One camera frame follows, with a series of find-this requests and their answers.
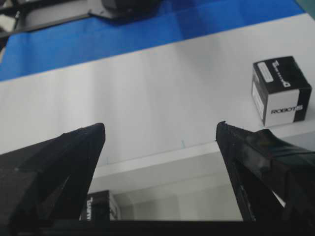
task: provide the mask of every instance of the robotis logo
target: robotis logo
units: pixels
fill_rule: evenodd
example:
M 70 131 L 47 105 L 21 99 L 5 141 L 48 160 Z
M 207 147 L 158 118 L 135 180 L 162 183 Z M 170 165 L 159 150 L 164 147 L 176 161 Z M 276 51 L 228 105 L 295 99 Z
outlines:
M 296 107 L 289 107 L 289 108 L 272 110 L 271 114 L 278 114 L 278 113 L 284 113 L 284 112 L 294 112 L 294 111 L 300 111 L 302 109 L 303 109 L 303 105 L 300 105 L 300 106 L 296 106 Z
M 280 73 L 280 71 L 279 71 L 279 69 L 278 69 L 278 66 L 279 66 L 279 65 L 280 65 L 280 64 L 279 64 L 279 62 L 278 62 L 277 60 L 276 60 L 274 63 L 272 63 L 272 66 L 274 67 L 274 69 L 275 69 L 275 71 L 276 71 L 276 73 L 277 73 L 277 75 L 278 75 L 280 81 L 282 82 L 283 86 L 284 86 L 285 88 L 291 87 L 291 84 L 290 84 L 288 81 L 285 81 L 285 80 L 283 79 L 282 74 Z
M 87 220 L 92 219 L 92 202 L 93 202 L 92 197 L 89 200 L 87 200 Z

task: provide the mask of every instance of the white table surface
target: white table surface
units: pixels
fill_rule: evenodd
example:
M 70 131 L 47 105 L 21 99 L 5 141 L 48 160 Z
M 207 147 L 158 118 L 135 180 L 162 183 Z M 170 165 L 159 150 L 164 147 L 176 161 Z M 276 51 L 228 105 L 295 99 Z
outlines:
M 218 122 L 263 128 L 252 63 L 292 55 L 315 87 L 314 43 L 315 22 L 302 14 L 2 82 L 0 153 L 96 122 L 106 127 L 97 177 L 139 164 L 126 161 L 188 158 L 191 147 L 217 153 Z M 315 96 L 305 121 L 270 129 L 315 131 Z

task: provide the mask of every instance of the product label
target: product label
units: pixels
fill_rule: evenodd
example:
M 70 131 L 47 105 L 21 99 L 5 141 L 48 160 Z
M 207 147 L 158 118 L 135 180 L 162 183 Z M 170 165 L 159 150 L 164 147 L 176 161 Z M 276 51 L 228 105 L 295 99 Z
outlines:
M 258 68 L 260 69 L 260 72 L 262 74 L 262 77 L 264 77 L 264 80 L 267 83 L 273 82 L 274 78 L 272 77 L 266 63 L 260 62 L 257 64 Z
M 259 93 L 257 91 L 255 83 L 252 84 L 252 97 L 254 98 L 254 101 L 255 101 L 256 107 L 258 108 L 260 117 L 261 117 L 261 119 L 263 119 L 265 106 L 261 101 L 261 98 L 259 96 Z
M 299 89 L 273 93 L 268 96 L 265 126 L 294 122 L 295 114 L 304 109 L 298 105 Z

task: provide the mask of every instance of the blue mat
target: blue mat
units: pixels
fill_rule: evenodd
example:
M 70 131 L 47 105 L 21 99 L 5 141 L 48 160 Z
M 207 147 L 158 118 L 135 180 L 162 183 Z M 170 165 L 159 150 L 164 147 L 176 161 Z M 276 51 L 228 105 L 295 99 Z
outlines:
M 301 14 L 295 0 L 163 0 L 150 16 L 90 17 L 10 37 L 0 81 Z

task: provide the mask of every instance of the cube-shaped box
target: cube-shaped box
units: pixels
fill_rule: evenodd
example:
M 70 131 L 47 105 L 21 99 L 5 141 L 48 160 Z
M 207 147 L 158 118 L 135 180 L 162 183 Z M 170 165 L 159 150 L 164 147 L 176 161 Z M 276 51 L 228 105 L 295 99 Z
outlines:
M 311 92 L 293 57 L 253 64 L 252 96 L 265 126 L 304 120 Z
M 120 220 L 121 211 L 110 191 L 90 193 L 81 211 L 80 220 L 108 222 Z

